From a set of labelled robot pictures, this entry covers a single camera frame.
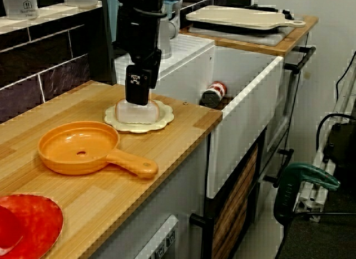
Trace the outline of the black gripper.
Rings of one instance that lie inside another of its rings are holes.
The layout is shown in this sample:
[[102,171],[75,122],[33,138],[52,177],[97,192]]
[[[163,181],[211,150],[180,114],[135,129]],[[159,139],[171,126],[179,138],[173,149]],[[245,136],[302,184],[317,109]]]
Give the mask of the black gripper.
[[147,105],[150,82],[157,84],[161,61],[158,48],[160,19],[166,17],[162,9],[119,8],[114,44],[130,55],[131,63],[126,67],[126,101],[136,105]]

